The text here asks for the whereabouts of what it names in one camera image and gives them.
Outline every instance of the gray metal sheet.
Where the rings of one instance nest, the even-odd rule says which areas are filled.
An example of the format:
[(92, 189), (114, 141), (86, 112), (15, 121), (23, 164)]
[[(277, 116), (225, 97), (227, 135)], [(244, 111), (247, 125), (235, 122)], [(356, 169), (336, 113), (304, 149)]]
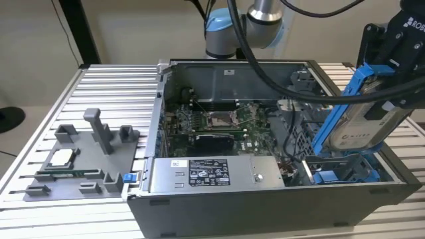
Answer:
[[(341, 63), (320, 64), (340, 89), (344, 88), (353, 74), (353, 69)], [(143, 238), (138, 223), (120, 198), (63, 200), (54, 202), (23, 202), (20, 190), (32, 182), (26, 178), (42, 166), (55, 138), (52, 129), (59, 120), (78, 122), (88, 130), (82, 120), (87, 107), (100, 107), (102, 118), (120, 124), (140, 123), (136, 127), (143, 132), (134, 171), (144, 167), (144, 143), (148, 136), (148, 121), (154, 104), (144, 99), (130, 97), (150, 96), (156, 82), (156, 66), (142, 65), (98, 65), (76, 74), (79, 84), (70, 84), (62, 95), (67, 99), (79, 96), (88, 99), (80, 102), (59, 101), (42, 123), (23, 152), (2, 179), (7, 183), (0, 195), (0, 238)], [(102, 102), (98, 97), (111, 99)], [(388, 145), (401, 158), (420, 181), (425, 185), (425, 132), (408, 118), (387, 139)], [(264, 235), (225, 237), (232, 239), (412, 239), (425, 238), (425, 186), (399, 205), (377, 209), (353, 228), (317, 229), (299, 232), (284, 232)]]

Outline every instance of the black pole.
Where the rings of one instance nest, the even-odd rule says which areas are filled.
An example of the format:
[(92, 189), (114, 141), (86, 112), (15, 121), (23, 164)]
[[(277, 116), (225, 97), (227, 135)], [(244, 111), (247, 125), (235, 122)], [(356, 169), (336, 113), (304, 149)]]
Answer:
[(84, 64), (102, 64), (82, 0), (59, 0)]

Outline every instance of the blue latch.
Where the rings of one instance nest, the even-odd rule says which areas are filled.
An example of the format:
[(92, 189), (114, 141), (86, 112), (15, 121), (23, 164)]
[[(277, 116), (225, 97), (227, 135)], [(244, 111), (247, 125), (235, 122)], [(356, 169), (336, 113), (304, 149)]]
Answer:
[(313, 179), (317, 184), (325, 184), (325, 183), (340, 181), (333, 171), (321, 171), (315, 173)]
[(124, 183), (136, 183), (138, 182), (138, 175), (132, 174), (132, 173), (124, 174), (123, 182)]

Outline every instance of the cable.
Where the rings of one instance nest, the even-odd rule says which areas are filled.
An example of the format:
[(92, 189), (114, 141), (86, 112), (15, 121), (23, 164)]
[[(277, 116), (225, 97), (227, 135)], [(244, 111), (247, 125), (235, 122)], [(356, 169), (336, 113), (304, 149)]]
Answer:
[(15, 155), (15, 154), (12, 154), (12, 153), (8, 153), (8, 152), (4, 152), (4, 151), (2, 151), (2, 150), (0, 150), (0, 153), (4, 153), (4, 154), (7, 154), (7, 155), (10, 155), (10, 156), (14, 156), (15, 158), (18, 157), (18, 155)]
[(54, 9), (55, 9), (55, 13), (56, 13), (56, 16), (58, 16), (58, 20), (59, 20), (62, 29), (64, 30), (64, 33), (66, 33), (66, 35), (67, 35), (68, 46), (70, 46), (70, 49), (71, 49), (71, 52), (72, 52), (72, 55), (74, 55), (74, 59), (75, 59), (75, 61), (76, 61), (76, 63), (78, 63), (78, 67), (79, 67), (79, 66), (80, 66), (80, 63), (79, 63), (78, 57), (76, 57), (75, 52), (74, 52), (74, 49), (72, 49), (71, 40), (70, 40), (70, 35), (68, 35), (67, 30), (66, 30), (64, 24), (62, 23), (60, 16), (59, 16), (59, 13), (58, 13), (58, 9), (56, 9), (56, 5), (55, 5), (55, 3), (54, 3), (54, 0), (51, 0), (51, 2), (52, 2), (52, 5), (54, 5)]
[(240, 43), (240, 47), (244, 51), (247, 60), (251, 64), (252, 69), (255, 70), (257, 76), (264, 81), (264, 83), (271, 87), (275, 91), (277, 91), (284, 96), (292, 97), (293, 99), (297, 99), (300, 101), (308, 102), (308, 103), (317, 103), (317, 104), (331, 104), (331, 105), (344, 105), (344, 104), (361, 104), (361, 103), (369, 103), (376, 101), (384, 101), (393, 99), (395, 97), (399, 97), (404, 94), (415, 92), (417, 89), (425, 86), (424, 78), (419, 78), (408, 83), (404, 83), (401, 85), (397, 85), (395, 87), (391, 87), (385, 90), (381, 90), (379, 92), (371, 93), (371, 94), (363, 94), (356, 96), (312, 96), (305, 95), (299, 92), (295, 92), (284, 87), (281, 87), (267, 75), (264, 69), (260, 67), (260, 64), (257, 62), (257, 59), (253, 55), (252, 49), (249, 47), (247, 38), (244, 36), (243, 27), (239, 19), (239, 13), (237, 13), (237, 6), (235, 0), (227, 0), (232, 23), (235, 27), (235, 32), (237, 36), (237, 40)]
[(201, 6), (201, 4), (200, 4), (200, 1), (199, 1), (199, 0), (188, 0), (188, 1), (193, 3), (193, 5), (195, 5), (195, 7), (197, 8), (199, 13), (200, 13), (200, 15), (201, 15), (201, 17), (203, 17), (203, 19), (204, 19), (204, 22), (205, 22), (207, 15), (205, 15), (203, 6)]
[(292, 103), (292, 119), (291, 119), (291, 126), (289, 126), (289, 129), (288, 129), (288, 135), (287, 135), (287, 138), (285, 138), (285, 141), (284, 141), (284, 153), (287, 154), (287, 156), (291, 158), (292, 161), (296, 161), (299, 163), (301, 163), (301, 160), (297, 159), (291, 153), (288, 153), (288, 150), (287, 150), (287, 146), (288, 146), (288, 141), (289, 141), (289, 138), (292, 136), (292, 132), (293, 132), (293, 127), (295, 127), (295, 120), (296, 120), (296, 110), (295, 110), (295, 105), (293, 105), (293, 102)]
[(216, 3), (216, 0), (208, 0), (208, 3), (207, 3), (207, 8), (205, 8), (207, 17), (204, 20), (204, 38), (207, 38), (207, 25), (208, 25), (208, 20), (211, 18), (215, 3)]
[(351, 4), (348, 4), (345, 7), (343, 7), (341, 9), (339, 9), (339, 10), (336, 10), (333, 12), (329, 12), (329, 13), (313, 13), (313, 12), (309, 12), (309, 11), (305, 11), (305, 10), (297, 8), (295, 5), (292, 5), (288, 2), (288, 0), (280, 0), (280, 1), (289, 9), (292, 9), (295, 12), (300, 13), (301, 15), (305, 15), (305, 16), (309, 16), (309, 17), (316, 17), (316, 18), (327, 18), (327, 17), (332, 17), (332, 16), (336, 16), (336, 15), (344, 13), (347, 10), (349, 10), (351, 8), (357, 6), (365, 0), (356, 0)]

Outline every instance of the warning label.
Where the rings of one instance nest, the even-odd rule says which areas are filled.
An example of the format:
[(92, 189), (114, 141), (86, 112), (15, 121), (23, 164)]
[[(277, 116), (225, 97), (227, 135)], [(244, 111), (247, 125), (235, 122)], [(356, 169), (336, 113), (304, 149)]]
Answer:
[(189, 160), (189, 185), (192, 187), (231, 185), (227, 159)]

